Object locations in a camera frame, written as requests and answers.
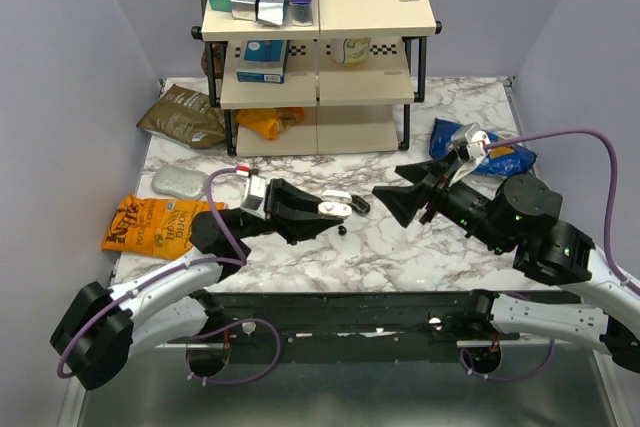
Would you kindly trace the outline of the white earbud charging case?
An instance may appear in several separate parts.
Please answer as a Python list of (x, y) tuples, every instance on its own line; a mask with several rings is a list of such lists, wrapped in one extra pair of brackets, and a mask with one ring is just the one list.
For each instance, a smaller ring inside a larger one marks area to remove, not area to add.
[(322, 192), (318, 212), (322, 215), (348, 218), (352, 213), (352, 196), (341, 190), (329, 189)]

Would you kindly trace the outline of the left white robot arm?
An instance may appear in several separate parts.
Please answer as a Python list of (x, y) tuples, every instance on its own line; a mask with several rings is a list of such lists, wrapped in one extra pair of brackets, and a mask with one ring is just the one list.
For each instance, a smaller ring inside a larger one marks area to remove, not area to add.
[(94, 390), (137, 353), (178, 339), (214, 340), (222, 319), (194, 295), (246, 265), (244, 239), (276, 233), (290, 245), (312, 240), (341, 225), (351, 201), (344, 191), (314, 196), (283, 179), (248, 174), (239, 207), (196, 215), (186, 254), (132, 281), (92, 282), (78, 291), (50, 337), (57, 376)]

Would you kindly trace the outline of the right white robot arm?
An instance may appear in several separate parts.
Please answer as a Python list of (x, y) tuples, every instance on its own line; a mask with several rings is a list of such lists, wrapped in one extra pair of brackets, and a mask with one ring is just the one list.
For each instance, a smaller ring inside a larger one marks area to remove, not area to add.
[(581, 297), (576, 304), (543, 304), (475, 289), (465, 309), (444, 320), (459, 340), (533, 334), (588, 347), (618, 366), (639, 370), (639, 296), (618, 279), (602, 249), (560, 218), (562, 197), (530, 174), (504, 180), (488, 198), (455, 179), (455, 154), (399, 166), (405, 186), (376, 186), (373, 195), (408, 227), (442, 215), (496, 255), (512, 253), (526, 278)]

